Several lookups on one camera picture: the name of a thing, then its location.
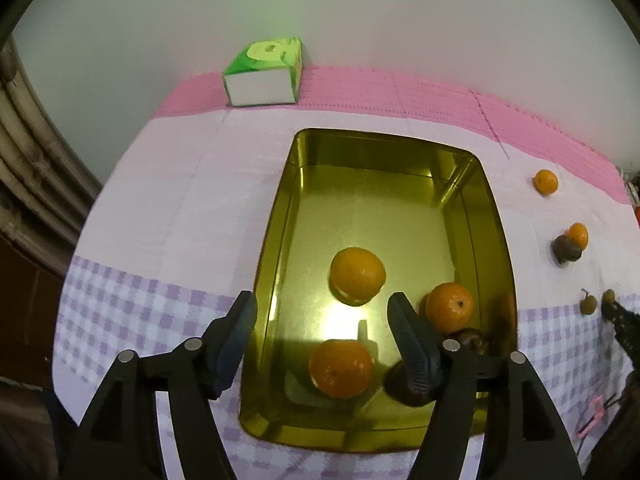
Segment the small brown longan with stem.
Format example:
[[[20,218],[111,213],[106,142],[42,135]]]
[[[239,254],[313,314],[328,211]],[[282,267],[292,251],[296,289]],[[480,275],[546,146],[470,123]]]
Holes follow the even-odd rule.
[[[584,298],[580,300],[579,310],[582,315],[592,315],[596,312],[598,307],[598,300],[595,296],[591,295],[587,289],[582,289]]]

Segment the small orange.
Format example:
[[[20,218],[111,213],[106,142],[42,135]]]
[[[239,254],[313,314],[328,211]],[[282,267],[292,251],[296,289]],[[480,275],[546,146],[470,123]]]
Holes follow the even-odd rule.
[[[566,231],[566,235],[579,247],[580,250],[585,250],[587,248],[589,243],[589,233],[583,223],[573,223]]]
[[[542,196],[550,196],[559,188],[558,177],[549,169],[541,169],[533,177],[533,185]]]

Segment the dark brown mangosteen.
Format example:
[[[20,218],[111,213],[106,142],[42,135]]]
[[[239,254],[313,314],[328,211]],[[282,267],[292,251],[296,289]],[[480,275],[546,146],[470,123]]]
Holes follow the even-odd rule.
[[[478,356],[484,356],[488,350],[488,340],[476,328],[464,328],[448,334],[449,339],[456,340],[462,347],[470,349]],[[442,374],[436,370],[436,378],[426,387],[417,386],[410,378],[409,369],[404,361],[397,362],[386,374],[383,382],[385,392],[410,408],[420,408],[436,400],[439,395]]]

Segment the pink clip object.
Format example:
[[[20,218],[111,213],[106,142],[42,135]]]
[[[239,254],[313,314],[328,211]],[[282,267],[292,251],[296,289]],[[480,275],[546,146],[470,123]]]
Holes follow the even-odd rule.
[[[585,425],[578,430],[577,437],[579,439],[583,439],[587,434],[589,434],[591,429],[603,418],[605,414],[605,400],[603,399],[603,396],[596,396],[593,398],[590,401],[588,408],[591,410],[591,417],[585,422]]]

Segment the orange mandarin right in tin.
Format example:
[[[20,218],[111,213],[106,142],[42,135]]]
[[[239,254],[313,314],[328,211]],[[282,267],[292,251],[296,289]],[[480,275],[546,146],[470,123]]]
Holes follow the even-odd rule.
[[[463,330],[476,310],[471,293],[456,282],[437,285],[427,295],[424,315],[442,334]]]

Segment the orange mandarin in tin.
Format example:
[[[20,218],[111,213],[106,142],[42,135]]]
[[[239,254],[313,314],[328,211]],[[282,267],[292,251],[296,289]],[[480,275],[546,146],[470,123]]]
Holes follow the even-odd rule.
[[[366,304],[380,292],[385,283],[385,266],[370,250],[347,247],[340,250],[331,261],[330,289],[344,304]]]
[[[323,341],[311,351],[308,361],[314,386],[338,400],[364,393],[371,385],[373,369],[370,352],[356,340]]]
[[[442,334],[463,330],[476,310],[471,293],[456,282],[437,285],[427,295],[424,315]]]

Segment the orange mandarin lower in tin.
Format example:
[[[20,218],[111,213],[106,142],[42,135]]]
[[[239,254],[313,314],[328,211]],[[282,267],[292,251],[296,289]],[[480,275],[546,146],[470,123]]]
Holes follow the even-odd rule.
[[[370,352],[356,340],[323,341],[311,351],[308,361],[314,386],[338,400],[364,393],[371,385],[373,369]]]

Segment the pink purple checked tablecloth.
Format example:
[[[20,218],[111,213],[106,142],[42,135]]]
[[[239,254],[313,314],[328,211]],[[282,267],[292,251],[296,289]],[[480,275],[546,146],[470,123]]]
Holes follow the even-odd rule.
[[[296,105],[234,110],[179,84],[81,232],[54,340],[81,419],[118,352],[169,351],[253,289],[242,376],[212,410],[242,479],[402,479],[429,408],[382,387],[386,301],[461,283],[474,324],[519,348],[570,434],[631,364],[584,292],[639,307],[639,228],[615,166],[492,96],[394,73],[307,70]]]

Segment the orange mandarin upper in tin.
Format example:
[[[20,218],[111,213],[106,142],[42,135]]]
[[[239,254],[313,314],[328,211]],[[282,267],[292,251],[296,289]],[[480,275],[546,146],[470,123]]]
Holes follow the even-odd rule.
[[[340,250],[331,261],[330,289],[344,304],[366,304],[380,292],[385,283],[385,266],[370,250],[347,247]]]

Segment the bamboo pattern curtain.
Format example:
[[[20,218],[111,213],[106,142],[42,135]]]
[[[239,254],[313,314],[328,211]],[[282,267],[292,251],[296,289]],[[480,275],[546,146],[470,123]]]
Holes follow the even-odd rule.
[[[40,104],[12,39],[1,49],[1,237],[63,276],[101,185]]]

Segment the gold metal toffee tin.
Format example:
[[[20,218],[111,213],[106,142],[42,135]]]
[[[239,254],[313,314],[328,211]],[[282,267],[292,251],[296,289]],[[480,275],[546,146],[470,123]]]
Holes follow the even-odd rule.
[[[400,388],[387,303],[400,292],[422,311],[448,283],[470,293],[469,324],[489,352],[514,350],[506,233],[473,152],[385,133],[296,133],[257,266],[241,427],[318,451],[417,448],[433,408]]]

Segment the green white tissue box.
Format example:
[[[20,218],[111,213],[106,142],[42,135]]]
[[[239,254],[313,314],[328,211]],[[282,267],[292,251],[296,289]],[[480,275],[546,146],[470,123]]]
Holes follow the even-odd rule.
[[[222,73],[234,107],[295,104],[303,73],[303,44],[297,37],[256,41]]]

